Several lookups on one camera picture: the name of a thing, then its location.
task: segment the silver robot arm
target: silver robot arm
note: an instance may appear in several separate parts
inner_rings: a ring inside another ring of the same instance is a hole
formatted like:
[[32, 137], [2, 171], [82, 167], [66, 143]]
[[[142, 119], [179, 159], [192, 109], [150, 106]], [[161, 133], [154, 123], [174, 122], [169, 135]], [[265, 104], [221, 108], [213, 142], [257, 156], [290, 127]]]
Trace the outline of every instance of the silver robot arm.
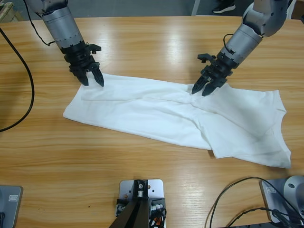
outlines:
[[201, 77], [194, 84], [192, 94], [203, 89], [202, 95], [212, 93], [222, 87], [226, 77], [232, 74], [249, 54], [258, 46], [263, 37], [275, 34], [284, 24], [288, 0], [254, 0], [245, 11], [242, 24], [217, 56], [198, 55], [203, 63], [207, 60], [211, 65], [201, 71]]
[[84, 42], [75, 23], [67, 0], [25, 0], [26, 4], [44, 21], [66, 62], [70, 63], [70, 71], [83, 84], [88, 86], [87, 72], [92, 72], [98, 84], [104, 86], [103, 75], [99, 63], [95, 62], [91, 53], [96, 54], [100, 46]]

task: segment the wire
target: wire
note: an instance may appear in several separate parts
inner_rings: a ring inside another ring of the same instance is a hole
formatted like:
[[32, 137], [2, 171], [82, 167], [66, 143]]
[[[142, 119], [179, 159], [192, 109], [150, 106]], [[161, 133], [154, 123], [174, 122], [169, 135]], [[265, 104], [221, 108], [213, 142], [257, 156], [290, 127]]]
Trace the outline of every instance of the wire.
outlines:
[[28, 114], [30, 113], [30, 111], [31, 111], [31, 109], [33, 107], [33, 104], [34, 104], [35, 88], [34, 88], [33, 76], [32, 76], [32, 73], [30, 72], [30, 69], [29, 69], [27, 63], [24, 61], [24, 59], [22, 58], [22, 56], [19, 54], [19, 52], [17, 51], [17, 49], [14, 47], [14, 45], [11, 43], [11, 41], [5, 35], [5, 33], [3, 32], [3, 30], [1, 28], [0, 28], [0, 33], [5, 38], [5, 40], [8, 42], [8, 44], [10, 45], [10, 47], [14, 50], [14, 52], [16, 53], [16, 55], [20, 58], [20, 60], [23, 63], [24, 67], [26, 68], [26, 70], [28, 72], [29, 80], [30, 80], [31, 89], [32, 89], [32, 98], [31, 98], [30, 105], [28, 107], [27, 112], [24, 114], [23, 117], [21, 117], [21, 119], [19, 119], [17, 122], [15, 122], [14, 124], [12, 124], [11, 126], [8, 126], [6, 128], [0, 129], [0, 132], [3, 132], [3, 131], [6, 131], [6, 130], [8, 130], [10, 128], [13, 128], [17, 124], [21, 123], [28, 116]]
[[260, 177], [247, 177], [247, 178], [243, 178], [239, 181], [236, 181], [232, 184], [230, 184], [228, 187], [226, 187], [220, 194], [219, 196], [217, 197], [217, 199], [215, 200], [215, 203], [213, 205], [213, 210], [212, 210], [212, 214], [211, 214], [211, 217], [210, 217], [210, 224], [209, 224], [209, 228], [212, 228], [212, 220], [213, 220], [213, 217], [214, 217], [214, 213], [215, 213], [215, 209], [217, 207], [217, 204], [219, 202], [219, 199], [221, 198], [221, 196], [227, 191], [229, 190], [231, 187], [235, 186], [236, 184], [240, 183], [240, 182], [243, 182], [243, 181], [246, 181], [246, 180], [249, 180], [249, 179], [259, 179], [259, 180], [262, 180], [264, 182], [266, 182], [267, 184], [269, 184], [272, 188], [274, 188], [274, 190], [276, 190], [276, 192], [284, 199], [284, 201], [296, 212], [296, 214], [299, 216], [298, 219], [300, 219], [303, 223], [304, 223], [304, 219], [301, 217], [300, 213], [295, 209], [295, 207], [278, 191], [278, 189], [273, 186], [273, 184], [271, 184], [270, 182], [266, 181], [265, 179], [263, 178], [260, 178]]
[[42, 43], [44, 43], [45, 45], [48, 45], [48, 46], [50, 46], [51, 44], [53, 44], [53, 43], [55, 43], [55, 41], [52, 41], [52, 42], [49, 42], [49, 43], [46, 43], [43, 39], [42, 39], [42, 37], [39, 35], [39, 33], [37, 32], [37, 29], [36, 29], [36, 27], [35, 27], [35, 25], [34, 25], [34, 23], [32, 22], [32, 19], [31, 19], [31, 17], [30, 17], [30, 14], [29, 14], [29, 8], [28, 8], [28, 5], [27, 5], [27, 3], [25, 2], [25, 0], [23, 0], [23, 2], [24, 2], [24, 4], [25, 4], [25, 8], [27, 9], [27, 13], [28, 13], [28, 18], [29, 18], [29, 21], [30, 21], [30, 23], [31, 23], [31, 25], [32, 25], [32, 27], [34, 28], [34, 30], [35, 30], [35, 32], [36, 32], [36, 34], [37, 34], [37, 36], [41, 39], [41, 41], [42, 41]]
[[229, 52], [230, 54], [234, 54], [235, 51], [233, 51], [233, 50], [231, 50], [231, 49], [230, 49], [230, 50], [228, 49], [228, 47], [227, 47], [227, 45], [226, 45], [225, 38], [226, 38], [226, 36], [232, 36], [232, 35], [233, 35], [233, 33], [228, 33], [228, 34], [224, 35], [224, 38], [223, 38], [224, 47], [225, 47], [225, 49], [227, 50], [227, 52]]
[[292, 217], [292, 218], [296, 218], [296, 219], [299, 219], [298, 217], [295, 217], [295, 216], [290, 216], [288, 214], [285, 214], [285, 213], [282, 213], [278, 210], [272, 210], [272, 209], [268, 209], [268, 208], [254, 208], [254, 209], [249, 209], [249, 210], [246, 210], [244, 212], [242, 212], [240, 215], [238, 215], [232, 222], [229, 223], [229, 225], [227, 225], [227, 227], [231, 227], [233, 225], [233, 223], [235, 223], [236, 220], [238, 220], [240, 217], [242, 217], [243, 215], [249, 213], [249, 212], [252, 212], [252, 211], [256, 211], [256, 210], [266, 210], [266, 211], [270, 211], [273, 213], [273, 215], [275, 217], [277, 217], [278, 214], [280, 215], [286, 215], [286, 216], [289, 216], [289, 217]]

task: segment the wooden table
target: wooden table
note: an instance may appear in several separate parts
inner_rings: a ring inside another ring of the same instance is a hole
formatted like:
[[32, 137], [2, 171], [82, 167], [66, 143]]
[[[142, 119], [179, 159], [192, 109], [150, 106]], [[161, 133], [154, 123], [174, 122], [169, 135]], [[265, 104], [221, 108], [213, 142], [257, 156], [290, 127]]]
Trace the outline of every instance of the wooden table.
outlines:
[[[239, 17], [91, 18], [76, 20], [86, 42], [101, 45], [95, 55], [104, 73], [194, 83], [204, 67], [197, 54], [217, 54], [223, 36]], [[52, 38], [42, 21], [40, 35]], [[292, 168], [270, 168], [208, 151], [77, 123], [62, 117], [79, 88], [56, 45], [41, 43], [28, 21], [1, 24], [35, 80], [29, 117], [0, 134], [0, 184], [24, 188], [18, 228], [106, 228], [114, 220], [121, 180], [164, 181], [169, 228], [201, 228], [216, 197], [246, 176], [304, 175], [304, 26], [289, 20], [229, 78], [233, 87], [280, 90], [287, 115], [284, 139]], [[24, 66], [0, 37], [0, 127], [27, 110], [30, 84]], [[225, 226], [244, 209], [263, 206], [258, 182], [249, 180], [220, 201], [214, 227]], [[267, 222], [257, 211], [236, 224]]]

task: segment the black bracket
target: black bracket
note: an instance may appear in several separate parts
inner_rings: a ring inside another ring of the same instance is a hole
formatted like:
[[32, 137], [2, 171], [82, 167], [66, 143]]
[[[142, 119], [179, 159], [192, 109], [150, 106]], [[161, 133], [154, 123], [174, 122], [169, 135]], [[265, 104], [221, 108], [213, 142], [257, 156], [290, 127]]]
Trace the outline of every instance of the black bracket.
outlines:
[[149, 228], [149, 220], [154, 218], [155, 205], [163, 205], [165, 198], [150, 199], [148, 196], [148, 180], [134, 180], [132, 201], [118, 199], [116, 204], [116, 220], [109, 228]]

